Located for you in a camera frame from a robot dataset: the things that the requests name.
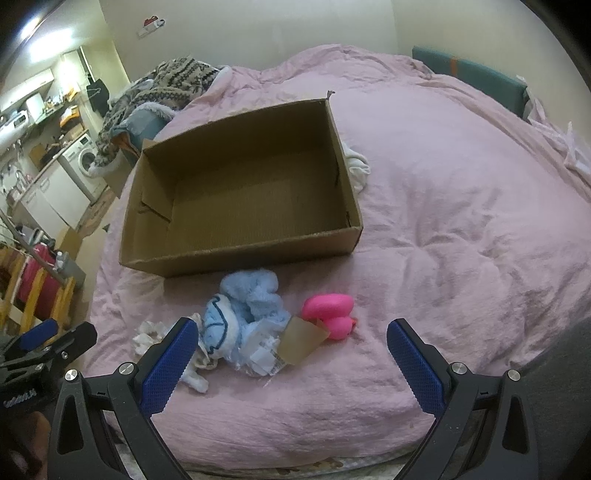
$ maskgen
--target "white cloth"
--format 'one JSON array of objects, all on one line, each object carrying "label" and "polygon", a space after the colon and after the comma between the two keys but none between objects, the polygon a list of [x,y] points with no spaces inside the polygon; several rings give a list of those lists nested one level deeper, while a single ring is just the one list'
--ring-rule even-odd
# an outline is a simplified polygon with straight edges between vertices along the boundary
[{"label": "white cloth", "polygon": [[[201,324],[201,317],[198,313],[191,316],[191,319],[197,323],[197,326]],[[138,357],[144,356],[152,345],[160,343],[166,334],[170,331],[171,326],[166,326],[162,322],[156,324],[152,322],[142,322],[136,330],[138,334],[133,337],[132,342],[134,344],[135,354]],[[198,391],[199,393],[207,392],[209,388],[209,382],[199,375],[195,370],[201,369],[212,369],[217,365],[217,361],[211,361],[205,351],[204,346],[201,345],[201,340],[197,350],[193,354],[191,361],[187,364],[183,374],[181,375],[180,381],[188,385],[190,388]]]},{"label": "white cloth", "polygon": [[341,144],[343,145],[343,152],[350,173],[351,185],[355,193],[359,193],[367,185],[371,168],[369,167],[367,158],[361,153],[351,150],[345,142],[341,142]]},{"label": "white cloth", "polygon": [[[525,78],[519,76],[518,78],[527,83]],[[574,131],[572,122],[569,122],[566,133],[563,132],[548,120],[542,102],[532,94],[529,87],[527,93],[530,96],[530,101],[525,106],[526,120],[562,156],[564,166],[577,173],[591,186],[591,148]]]}]

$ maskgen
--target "metal screw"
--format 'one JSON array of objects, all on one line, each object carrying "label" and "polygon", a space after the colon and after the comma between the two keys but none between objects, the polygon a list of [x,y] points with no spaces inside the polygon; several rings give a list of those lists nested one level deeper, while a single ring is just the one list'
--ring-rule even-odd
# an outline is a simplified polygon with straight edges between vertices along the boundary
[{"label": "metal screw", "polygon": [[521,375],[519,374],[519,372],[517,370],[509,370],[507,372],[507,377],[512,379],[513,382],[517,382],[521,378]]},{"label": "metal screw", "polygon": [[468,367],[461,362],[452,363],[452,370],[458,375],[463,375],[468,371]]},{"label": "metal screw", "polygon": [[68,370],[66,372],[66,381],[71,382],[73,380],[76,379],[76,377],[78,376],[78,371],[77,370]]},{"label": "metal screw", "polygon": [[134,371],[133,364],[123,364],[119,367],[119,373],[121,375],[129,375],[132,371]]}]

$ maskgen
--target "patterned blanket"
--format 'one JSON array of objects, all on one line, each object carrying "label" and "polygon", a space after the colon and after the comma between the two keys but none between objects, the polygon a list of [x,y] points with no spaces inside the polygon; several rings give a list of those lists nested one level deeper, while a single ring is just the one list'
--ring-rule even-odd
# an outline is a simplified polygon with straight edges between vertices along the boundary
[{"label": "patterned blanket", "polygon": [[111,143],[111,131],[140,105],[157,102],[172,110],[182,110],[191,100],[207,91],[219,70],[192,57],[162,62],[143,78],[137,80],[112,105],[105,116],[103,129],[96,141],[94,172],[107,173],[119,147]]}]

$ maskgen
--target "blue gripper pad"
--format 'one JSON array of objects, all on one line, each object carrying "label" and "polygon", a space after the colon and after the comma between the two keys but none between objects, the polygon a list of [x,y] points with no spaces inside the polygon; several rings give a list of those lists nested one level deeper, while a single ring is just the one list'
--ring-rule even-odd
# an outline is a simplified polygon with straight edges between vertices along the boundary
[{"label": "blue gripper pad", "polygon": [[139,407],[146,417],[164,410],[174,387],[176,387],[197,348],[197,341],[199,340],[197,323],[190,319],[181,320],[188,321],[185,322],[172,341],[170,341],[169,336],[174,335],[175,328],[162,340],[162,343],[169,342],[170,344],[161,354],[153,369],[147,374],[141,386]]},{"label": "blue gripper pad", "polygon": [[397,320],[388,325],[388,350],[425,413],[440,417],[446,409],[441,380]]},{"label": "blue gripper pad", "polygon": [[57,322],[54,319],[48,319],[45,322],[41,322],[40,325],[33,327],[28,332],[23,333],[18,346],[21,350],[31,352],[43,345],[44,342],[48,341],[54,335],[57,335],[57,331]]}]

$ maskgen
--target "ceiling light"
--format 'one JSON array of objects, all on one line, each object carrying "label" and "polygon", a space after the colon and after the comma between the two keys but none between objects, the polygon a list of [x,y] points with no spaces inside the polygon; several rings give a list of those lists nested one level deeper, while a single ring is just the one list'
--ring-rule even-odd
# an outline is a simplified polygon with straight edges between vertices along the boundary
[{"label": "ceiling light", "polygon": [[29,49],[33,63],[47,60],[72,46],[72,29],[66,28],[49,33],[39,40],[35,40]]},{"label": "ceiling light", "polygon": [[33,18],[29,23],[27,23],[24,28],[21,30],[21,40],[25,40],[26,38],[31,35],[35,29],[39,25],[39,19]]}]

